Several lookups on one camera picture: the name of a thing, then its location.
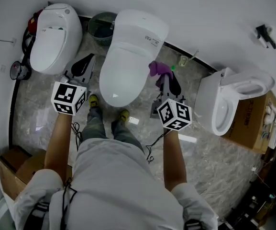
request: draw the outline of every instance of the shoe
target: shoe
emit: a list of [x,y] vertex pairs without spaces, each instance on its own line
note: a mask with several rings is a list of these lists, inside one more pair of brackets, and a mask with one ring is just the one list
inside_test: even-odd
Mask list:
[[99,99],[96,95],[94,95],[94,94],[90,95],[89,106],[90,106],[90,108],[99,106]]
[[119,120],[122,120],[124,121],[124,123],[126,123],[128,119],[129,119],[129,111],[128,110],[121,111],[119,115]]

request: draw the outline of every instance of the cardboard box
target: cardboard box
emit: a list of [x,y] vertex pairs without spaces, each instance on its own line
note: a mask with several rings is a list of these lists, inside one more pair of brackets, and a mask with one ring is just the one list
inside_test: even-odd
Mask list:
[[256,153],[265,154],[271,136],[271,126],[264,126],[265,107],[276,97],[269,91],[260,97],[239,101],[233,122],[224,138]]
[[[15,182],[19,193],[30,182],[33,175],[44,169],[45,150],[40,150],[36,155],[26,160],[15,174]],[[72,178],[72,167],[67,166],[66,179]]]
[[0,181],[4,192],[13,200],[19,195],[15,174],[30,156],[28,152],[18,146],[0,156]]
[[[45,150],[31,156],[15,147],[0,156],[0,180],[4,192],[13,200],[23,191],[33,175],[44,169]],[[72,178],[72,167],[67,166],[66,178]]]

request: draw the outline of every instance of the pants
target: pants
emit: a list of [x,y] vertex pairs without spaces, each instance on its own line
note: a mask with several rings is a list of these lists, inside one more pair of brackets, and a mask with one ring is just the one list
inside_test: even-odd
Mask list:
[[[141,143],[133,136],[129,129],[125,127],[124,121],[113,121],[111,123],[111,130],[115,140],[133,144],[144,153]],[[87,117],[87,125],[81,132],[81,135],[82,141],[90,138],[108,139],[103,124],[103,112],[99,107],[90,108]]]

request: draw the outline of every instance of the fiducial marker cube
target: fiducial marker cube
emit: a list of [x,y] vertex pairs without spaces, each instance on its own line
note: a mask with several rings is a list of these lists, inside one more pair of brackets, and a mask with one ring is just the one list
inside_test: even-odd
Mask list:
[[164,128],[179,131],[192,123],[191,107],[171,99],[163,102],[157,111]]
[[56,112],[75,116],[86,99],[85,87],[55,82],[51,102]]

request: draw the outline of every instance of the toilet bowl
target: toilet bowl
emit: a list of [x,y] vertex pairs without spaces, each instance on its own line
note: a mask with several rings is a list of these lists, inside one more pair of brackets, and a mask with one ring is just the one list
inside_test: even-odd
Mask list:
[[38,18],[30,56],[32,68],[44,74],[61,73],[75,57],[81,39],[81,23],[70,5],[56,3],[46,7]]
[[167,34],[168,26],[151,14],[123,10],[117,15],[99,76],[101,95],[109,105],[126,106],[140,94],[148,65],[157,57]]
[[238,74],[230,68],[215,72],[200,82],[195,117],[204,129],[222,136],[232,124],[239,100],[264,95],[274,84],[274,79],[260,69]]

